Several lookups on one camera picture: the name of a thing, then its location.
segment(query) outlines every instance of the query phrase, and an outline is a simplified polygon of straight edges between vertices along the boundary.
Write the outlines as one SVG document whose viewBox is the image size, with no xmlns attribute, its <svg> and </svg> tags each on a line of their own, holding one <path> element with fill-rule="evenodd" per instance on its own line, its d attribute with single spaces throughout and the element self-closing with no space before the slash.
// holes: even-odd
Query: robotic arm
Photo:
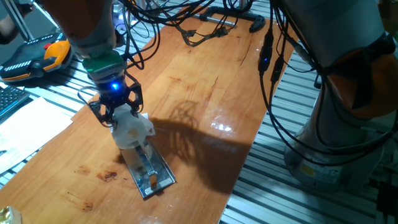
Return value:
<svg viewBox="0 0 398 224">
<path fill-rule="evenodd" d="M 112 0 L 42 0 L 72 49 L 84 59 L 83 65 L 99 91 L 99 101 L 89 106 L 99 121 L 108 125 L 115 124 L 116 108 L 127 104 L 131 114 L 137 116 L 142 104 L 140 84 L 125 71 L 126 62 L 113 50 L 116 36 L 112 3 Z M 290 136 L 295 141 L 292 146 L 285 140 L 288 146 L 285 163 L 294 177 L 316 190 L 358 190 L 381 160 L 386 139 L 398 129 L 396 116 L 391 131 L 379 133 L 380 139 L 365 144 L 369 133 L 362 128 L 367 119 L 398 109 L 398 62 L 392 55 L 396 46 L 384 32 L 377 4 L 375 0 L 270 0 L 270 3 L 275 9 L 271 15 L 275 13 L 278 23 L 284 24 L 276 13 L 281 10 L 305 49 L 289 37 L 287 24 L 285 32 L 281 28 L 285 40 L 317 70 L 323 82 L 312 117 L 296 137 Z M 271 61 L 272 24 L 270 31 L 260 55 L 261 73 Z M 279 79 L 283 63 L 283 57 L 277 60 L 273 82 Z M 126 76 L 135 84 L 127 86 Z M 128 98 L 131 92 L 136 94 L 134 101 Z M 106 107 L 105 114 L 100 114 L 101 105 Z M 276 125 L 280 124 L 272 115 L 271 101 L 268 110 L 279 132 Z M 331 181 L 325 181 L 328 175 Z"/>
<path fill-rule="evenodd" d="M 126 85 L 126 75 L 130 76 L 126 71 L 126 62 L 113 50 L 116 46 L 112 22 L 113 0 L 41 2 L 67 36 L 73 51 L 83 59 L 83 66 L 95 83 L 99 101 L 88 106 L 100 123 L 114 125 L 114 110 L 125 104 L 137 116 L 142 105 L 141 86 L 135 79 L 135 84 Z M 131 92 L 136 95 L 134 101 L 129 99 Z M 101 114 L 101 105 L 106 107 L 105 114 Z"/>
</svg>

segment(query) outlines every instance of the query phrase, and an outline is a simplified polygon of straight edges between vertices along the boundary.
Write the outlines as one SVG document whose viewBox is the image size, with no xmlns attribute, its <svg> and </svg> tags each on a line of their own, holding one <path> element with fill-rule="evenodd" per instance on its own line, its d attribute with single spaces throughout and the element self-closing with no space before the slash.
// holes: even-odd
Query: metal rod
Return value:
<svg viewBox="0 0 398 224">
<path fill-rule="evenodd" d="M 27 28 L 25 20 L 22 17 L 22 15 L 20 14 L 14 1 L 2 0 L 2 3 L 4 4 L 4 7 L 6 8 L 8 14 L 10 15 L 15 26 L 18 28 L 19 33 L 21 34 L 22 38 L 26 42 L 30 42 L 31 40 L 34 40 L 33 35 L 30 33 L 29 29 Z"/>
<path fill-rule="evenodd" d="M 200 19 L 200 16 L 199 16 L 198 14 L 195 14 L 195 15 L 193 15 L 192 17 L 197 18 L 197 19 Z M 213 18 L 213 17 L 207 17 L 207 21 L 209 21 L 209 22 L 214 22 L 214 23 L 217 23 L 217 24 L 218 24 L 218 23 L 220 22 L 220 19 L 215 19 L 215 18 Z M 233 26 L 235 25 L 235 23 L 225 21 L 225 22 L 224 22 L 224 25 L 233 27 Z"/>
<path fill-rule="evenodd" d="M 33 2 L 33 5 L 35 6 L 36 9 L 38 9 L 57 29 L 59 28 L 58 24 L 52 19 L 52 17 L 50 16 L 50 14 L 45 11 L 44 9 L 42 9 L 39 4 L 37 4 L 36 2 Z"/>
</svg>

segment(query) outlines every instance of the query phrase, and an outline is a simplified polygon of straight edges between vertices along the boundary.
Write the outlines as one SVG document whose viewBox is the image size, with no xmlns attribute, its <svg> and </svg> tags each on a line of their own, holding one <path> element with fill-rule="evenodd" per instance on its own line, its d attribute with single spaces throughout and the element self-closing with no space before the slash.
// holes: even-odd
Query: blue led light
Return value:
<svg viewBox="0 0 398 224">
<path fill-rule="evenodd" d="M 113 83 L 113 84 L 112 84 L 112 88 L 113 88 L 114 90 L 118 90 L 118 89 L 119 89 L 119 84 Z"/>
</svg>

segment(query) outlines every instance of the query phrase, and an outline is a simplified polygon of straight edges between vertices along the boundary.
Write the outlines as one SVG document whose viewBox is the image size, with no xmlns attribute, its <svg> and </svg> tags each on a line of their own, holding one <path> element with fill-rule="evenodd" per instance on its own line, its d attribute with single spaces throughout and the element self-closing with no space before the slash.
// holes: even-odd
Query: black cable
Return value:
<svg viewBox="0 0 398 224">
<path fill-rule="evenodd" d="M 124 21 L 126 27 L 128 27 L 128 26 L 129 26 L 129 23 L 127 22 L 127 19 L 126 19 L 126 8 L 125 8 L 125 7 L 123 7 L 123 21 Z M 128 30 L 128 31 L 127 31 L 127 40 L 126 40 L 126 43 L 127 43 L 128 45 L 126 44 L 126 50 L 129 49 L 130 40 L 131 40 L 131 42 L 132 42 L 134 48 L 136 49 L 136 52 L 137 52 L 139 58 L 140 58 L 141 66 L 138 65 L 138 63 L 133 59 L 133 57 L 129 57 L 129 59 L 131 60 L 131 62 L 132 62 L 139 70 L 143 70 L 143 69 L 144 69 L 144 66 L 145 66 L 145 65 L 144 65 L 144 59 L 142 58 L 141 51 L 139 50 L 139 47 L 137 46 L 136 41 L 134 40 L 134 38 L 132 38 L 131 32 Z"/>
<path fill-rule="evenodd" d="M 298 152 L 298 150 L 294 149 L 294 147 L 293 147 L 292 145 L 290 145 L 289 142 L 287 142 L 287 140 L 283 137 L 282 133 L 280 133 L 279 129 L 277 128 L 277 126 L 276 126 L 276 124 L 275 124 L 276 119 L 272 119 L 272 118 L 275 118 L 274 115 L 272 114 L 272 108 L 271 108 L 271 106 L 272 106 L 272 94 L 273 94 L 273 92 L 274 92 L 275 83 L 273 83 L 273 84 L 271 85 L 271 90 L 270 90 L 270 104 L 267 102 L 267 96 L 266 96 L 265 88 L 264 88 L 263 75 L 260 75 L 260 85 L 261 85 L 262 96 L 263 96 L 264 102 L 265 102 L 265 104 L 266 104 L 266 108 L 267 108 L 267 110 L 268 110 L 268 114 L 270 115 L 271 123 L 272 123 L 272 125 L 273 125 L 275 131 L 277 132 L 277 134 L 279 135 L 279 137 L 281 138 L 281 140 L 286 144 L 286 146 L 287 146 L 290 150 L 292 150 L 294 153 L 296 153 L 297 155 L 299 155 L 302 159 L 306 160 L 307 162 L 310 162 L 310 163 L 315 164 L 315 165 L 318 165 L 318 166 L 343 166 L 343 165 L 352 163 L 352 162 L 354 162 L 354 161 L 357 161 L 358 159 L 363 158 L 364 156 L 367 156 L 368 154 L 370 154 L 370 153 L 374 152 L 375 150 L 377 150 L 377 148 L 375 148 L 375 149 L 369 150 L 369 151 L 363 153 L 362 155 L 360 155 L 360 156 L 358 156 L 358 157 L 355 157 L 355 158 L 353 158 L 353 159 L 350 159 L 350 160 L 347 160 L 347 161 L 344 161 L 344 162 L 334 163 L 334 164 L 326 164 L 326 163 L 322 163 L 322 162 L 315 162 L 315 161 L 313 161 L 312 159 L 309 159 L 309 158 L 305 157 L 303 154 L 301 154 L 300 152 Z"/>
<path fill-rule="evenodd" d="M 149 29 L 148 29 L 148 27 L 145 25 L 145 23 L 143 22 L 142 23 L 142 25 L 144 25 L 144 27 L 145 27 L 145 30 L 147 31 L 147 36 L 146 37 L 144 37 L 143 35 L 141 35 L 140 33 L 138 33 L 134 28 L 131 28 L 138 36 L 140 36 L 140 37 L 142 37 L 142 38 L 144 38 L 144 39 L 146 39 L 146 38 L 149 38 L 150 37 L 150 34 L 149 34 Z"/>
</svg>

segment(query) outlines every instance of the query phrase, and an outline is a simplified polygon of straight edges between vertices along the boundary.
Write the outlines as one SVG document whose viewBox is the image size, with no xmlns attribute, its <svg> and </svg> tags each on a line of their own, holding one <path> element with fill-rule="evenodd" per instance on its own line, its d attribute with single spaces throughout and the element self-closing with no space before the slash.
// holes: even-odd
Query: white paper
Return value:
<svg viewBox="0 0 398 224">
<path fill-rule="evenodd" d="M 43 98 L 15 112 L 0 125 L 0 174 L 23 161 L 67 128 L 70 117 Z"/>
</svg>

